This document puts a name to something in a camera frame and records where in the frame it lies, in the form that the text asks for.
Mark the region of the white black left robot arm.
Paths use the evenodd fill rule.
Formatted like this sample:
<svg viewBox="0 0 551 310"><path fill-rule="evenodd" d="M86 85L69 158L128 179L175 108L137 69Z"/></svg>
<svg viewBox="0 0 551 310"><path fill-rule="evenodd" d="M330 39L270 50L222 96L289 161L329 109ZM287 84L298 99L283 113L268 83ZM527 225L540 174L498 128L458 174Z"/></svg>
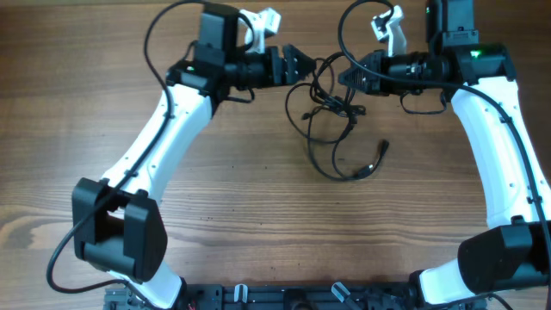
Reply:
<svg viewBox="0 0 551 310"><path fill-rule="evenodd" d="M161 77L162 96L124 156L72 192L76 256L127 285L153 309L175 309L185 281L164 261L159 204L176 167L232 90L297 84L315 69L298 48L267 46L280 15L204 3L199 37Z"/></svg>

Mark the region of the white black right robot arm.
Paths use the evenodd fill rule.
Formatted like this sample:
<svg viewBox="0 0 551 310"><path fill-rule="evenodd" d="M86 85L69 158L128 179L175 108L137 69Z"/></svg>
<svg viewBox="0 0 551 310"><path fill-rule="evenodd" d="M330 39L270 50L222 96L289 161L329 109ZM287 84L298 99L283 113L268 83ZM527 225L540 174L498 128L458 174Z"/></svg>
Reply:
<svg viewBox="0 0 551 310"><path fill-rule="evenodd" d="M438 89L467 134L486 200L487 230L456 257L411 276L417 308L466 306L506 290L550 283L550 188L523 122L517 73L507 48L482 44L470 1L425 5L424 52L409 53L404 14L389 5L371 22L387 43L350 57L340 82L371 96L417 96Z"/></svg>

